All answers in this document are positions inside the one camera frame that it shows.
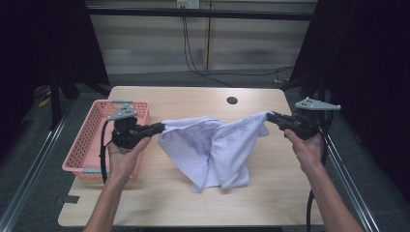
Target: black curtain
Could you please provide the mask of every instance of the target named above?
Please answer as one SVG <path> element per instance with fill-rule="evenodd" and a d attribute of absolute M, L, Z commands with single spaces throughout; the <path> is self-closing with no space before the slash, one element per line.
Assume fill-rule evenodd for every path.
<path fill-rule="evenodd" d="M 33 103 L 35 89 L 49 85 L 53 73 L 61 83 L 109 84 L 90 16 L 40 12 L 41 7 L 86 6 L 83 0 L 1 1 L 2 144 L 13 137 Z"/>

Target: pink basket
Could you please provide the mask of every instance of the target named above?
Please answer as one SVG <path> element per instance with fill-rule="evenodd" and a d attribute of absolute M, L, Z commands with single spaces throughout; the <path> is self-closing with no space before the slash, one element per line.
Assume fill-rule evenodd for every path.
<path fill-rule="evenodd" d="M 119 110 L 124 104 L 132 107 L 136 115 L 138 125 L 148 125 L 150 119 L 148 102 L 144 101 L 109 101 L 97 100 L 91 106 L 84 123 L 67 154 L 63 163 L 63 170 L 72 172 L 75 176 L 84 179 L 101 178 L 100 167 L 100 147 L 103 124 L 107 117 Z M 105 144 L 111 140 L 111 132 L 114 129 L 114 122 L 109 122 L 105 129 Z M 138 156 L 135 169 L 130 176 L 130 180 L 135 180 L 138 173 L 141 156 Z M 106 168 L 109 170 L 109 156 L 106 151 Z"/>

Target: finger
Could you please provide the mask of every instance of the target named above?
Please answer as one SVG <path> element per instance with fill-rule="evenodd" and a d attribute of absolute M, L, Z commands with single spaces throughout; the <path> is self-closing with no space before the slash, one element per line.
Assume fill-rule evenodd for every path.
<path fill-rule="evenodd" d="M 292 148 L 295 154 L 298 153 L 305 153 L 306 152 L 306 143 L 302 140 L 296 133 L 292 130 L 285 130 L 284 134 L 286 135 L 287 139 L 292 143 Z"/>
<path fill-rule="evenodd" d="M 147 146 L 148 144 L 151 142 L 151 138 L 150 137 L 144 137 L 142 138 L 137 144 L 136 146 L 132 149 L 132 152 L 135 154 L 139 154 L 140 152 L 142 152 Z"/>
<path fill-rule="evenodd" d="M 296 135 L 296 133 L 290 129 L 286 129 L 284 131 L 284 135 L 286 136 L 287 139 L 289 139 L 289 141 L 293 144 L 298 143 L 300 141 L 302 141 L 301 138 L 298 137 L 298 135 Z"/>

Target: floor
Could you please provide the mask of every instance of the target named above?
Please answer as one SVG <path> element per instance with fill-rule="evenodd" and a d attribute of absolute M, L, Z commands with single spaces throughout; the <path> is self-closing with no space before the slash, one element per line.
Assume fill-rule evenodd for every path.
<path fill-rule="evenodd" d="M 254 74 L 255 71 L 243 71 L 246 74 Z M 117 74 L 110 77 L 111 87 L 117 85 L 160 85 L 160 86 L 205 86 L 205 87 L 247 87 L 247 88 L 276 88 L 289 72 L 272 72 L 267 75 L 238 75 L 219 72 L 211 76 L 201 76 L 192 72 L 159 72 L 141 74 Z M 37 107 L 43 99 L 46 89 L 36 93 L 37 97 L 33 107 L 26 115 L 18 133 L 15 143 L 4 151 L 6 156 L 0 162 L 0 213 L 2 220 L 0 225 L 8 225 L 9 230 L 2 231 L 80 231 L 80 228 L 63 228 L 58 224 L 58 215 L 61 211 L 61 198 L 67 195 L 73 174 L 64 172 L 61 168 L 65 155 L 68 153 L 73 140 L 85 118 L 91 103 L 96 99 L 104 99 L 105 96 L 83 85 L 77 85 L 80 96 L 77 100 L 62 98 L 63 112 L 67 112 L 64 127 L 59 133 L 55 144 L 49 146 L 47 156 L 39 156 L 50 133 L 50 104 Z M 289 105 L 299 101 L 298 88 L 285 92 Z M 366 144 L 357 142 L 356 133 L 341 113 L 336 113 L 330 135 L 336 143 L 337 149 L 348 167 L 354 182 L 356 183 L 363 199 L 370 208 L 380 231 L 408 231 L 410 228 L 410 206 L 397 191 L 383 171 L 372 160 L 371 152 Z M 33 167 L 33 163 L 41 163 L 43 166 Z M 36 169 L 37 177 L 27 182 Z M 327 169 L 333 178 L 348 208 L 354 211 L 354 206 L 349 200 L 339 177 L 330 161 Z M 16 197 L 19 188 L 27 189 L 26 198 Z M 20 201 L 16 207 L 10 209 L 11 204 Z M 4 223 L 5 215 L 12 211 L 15 220 Z M 187 229 L 189 231 L 279 231 L 280 228 L 202 228 Z M 306 231 L 301 226 L 284 226 L 282 231 Z M 323 231 L 323 226 L 313 226 L 312 231 Z M 116 227 L 114 231 L 135 231 L 135 228 Z M 144 231 L 182 231 L 180 228 L 155 229 L 145 228 Z"/>

